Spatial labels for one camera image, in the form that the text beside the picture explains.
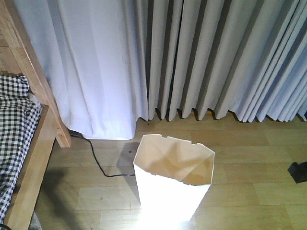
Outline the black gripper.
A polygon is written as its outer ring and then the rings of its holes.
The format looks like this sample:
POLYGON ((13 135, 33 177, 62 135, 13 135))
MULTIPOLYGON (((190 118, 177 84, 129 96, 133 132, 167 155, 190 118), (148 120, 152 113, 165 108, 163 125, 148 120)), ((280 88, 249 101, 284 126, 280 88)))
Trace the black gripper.
POLYGON ((288 172, 294 179, 294 181, 298 183, 307 181, 307 162, 297 163, 293 162, 288 168, 288 172))

